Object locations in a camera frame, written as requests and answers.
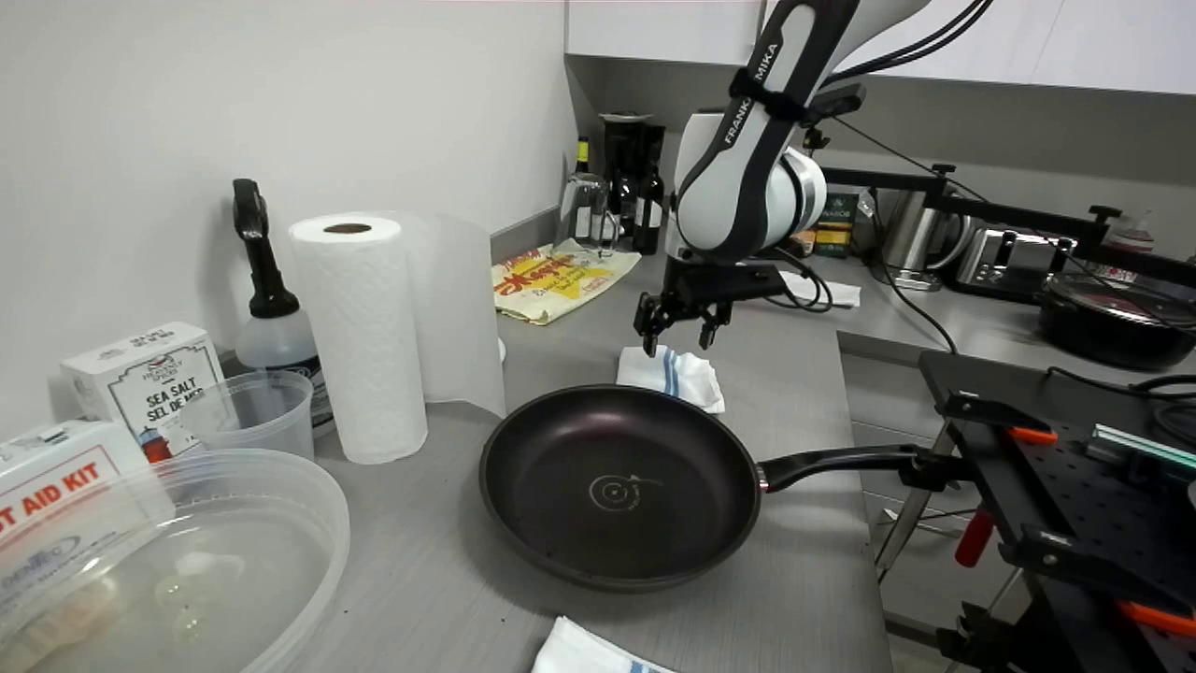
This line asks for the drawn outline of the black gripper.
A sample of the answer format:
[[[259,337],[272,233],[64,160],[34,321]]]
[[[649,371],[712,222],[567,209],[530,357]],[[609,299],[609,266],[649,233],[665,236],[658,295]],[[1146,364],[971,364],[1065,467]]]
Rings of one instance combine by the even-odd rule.
[[[658,337],[673,321],[702,319],[699,349],[715,349],[719,330],[734,319],[743,299],[783,295],[786,279],[771,266],[712,266],[712,261],[665,261],[665,284],[658,295],[639,295],[632,330],[639,334],[643,354],[658,354]]]

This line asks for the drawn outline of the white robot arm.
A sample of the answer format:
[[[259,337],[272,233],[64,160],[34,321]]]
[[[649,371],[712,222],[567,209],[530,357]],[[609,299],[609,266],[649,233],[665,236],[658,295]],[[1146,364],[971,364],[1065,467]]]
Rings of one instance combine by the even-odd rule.
[[[693,113],[678,146],[665,284],[643,291],[643,350],[699,319],[712,349],[741,299],[786,299],[776,268],[756,254],[809,227],[827,204],[822,168],[793,149],[831,69],[931,0],[776,0],[722,113]]]

